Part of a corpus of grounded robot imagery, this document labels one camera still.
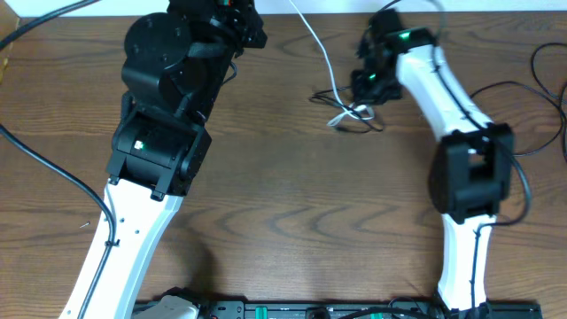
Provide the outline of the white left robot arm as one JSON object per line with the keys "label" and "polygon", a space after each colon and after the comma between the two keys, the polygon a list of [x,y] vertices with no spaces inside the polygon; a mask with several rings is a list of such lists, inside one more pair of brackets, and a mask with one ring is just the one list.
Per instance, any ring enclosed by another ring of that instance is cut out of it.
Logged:
{"label": "white left robot arm", "polygon": [[131,316],[158,242],[212,142],[205,125],[231,62],[266,41],[253,0],[175,0],[129,28],[106,209],[63,317]]}

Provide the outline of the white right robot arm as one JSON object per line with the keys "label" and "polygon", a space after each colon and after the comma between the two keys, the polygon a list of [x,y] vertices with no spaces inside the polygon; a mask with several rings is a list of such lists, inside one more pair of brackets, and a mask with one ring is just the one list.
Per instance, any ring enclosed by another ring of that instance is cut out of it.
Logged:
{"label": "white right robot arm", "polygon": [[358,105],[397,100],[406,89],[437,141],[428,177],[444,228],[436,297],[448,318],[490,318],[485,265],[500,204],[509,195],[511,128],[495,124],[469,98],[427,28],[406,28],[393,9],[376,12],[359,46],[363,68],[351,74]]}

